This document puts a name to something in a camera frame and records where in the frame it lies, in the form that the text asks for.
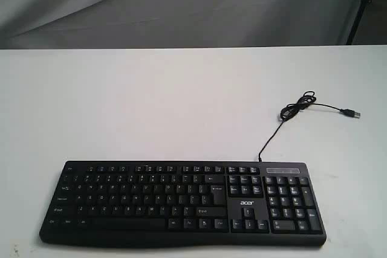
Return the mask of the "black acer keyboard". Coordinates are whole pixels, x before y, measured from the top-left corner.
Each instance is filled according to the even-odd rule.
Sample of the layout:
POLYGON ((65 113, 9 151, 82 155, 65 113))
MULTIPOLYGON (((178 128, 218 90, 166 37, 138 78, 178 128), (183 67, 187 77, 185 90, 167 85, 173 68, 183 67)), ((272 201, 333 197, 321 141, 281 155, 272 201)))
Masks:
POLYGON ((304 163, 242 161, 67 161, 39 235, 125 248, 327 239, 304 163))

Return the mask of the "grey backdrop cloth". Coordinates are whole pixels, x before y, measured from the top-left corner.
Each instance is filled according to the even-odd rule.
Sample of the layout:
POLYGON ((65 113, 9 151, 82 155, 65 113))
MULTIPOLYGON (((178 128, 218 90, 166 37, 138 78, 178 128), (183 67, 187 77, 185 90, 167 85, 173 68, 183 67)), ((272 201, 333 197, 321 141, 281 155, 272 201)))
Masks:
POLYGON ((1 0, 1 48, 343 45, 362 0, 1 0))

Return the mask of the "black stand pole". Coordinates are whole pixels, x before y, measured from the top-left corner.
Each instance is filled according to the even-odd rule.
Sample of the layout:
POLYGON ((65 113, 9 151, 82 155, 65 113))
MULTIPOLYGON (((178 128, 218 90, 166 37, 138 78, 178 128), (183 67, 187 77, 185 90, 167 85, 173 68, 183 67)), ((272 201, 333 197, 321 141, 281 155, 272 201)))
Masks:
POLYGON ((358 30, 358 27, 359 27, 360 22, 362 20, 366 6, 370 3, 372 3, 372 0, 360 0, 359 7, 357 8, 357 11, 356 11, 356 16, 353 20, 350 32, 348 33, 346 45, 353 44, 354 38, 356 36, 357 30, 358 30))

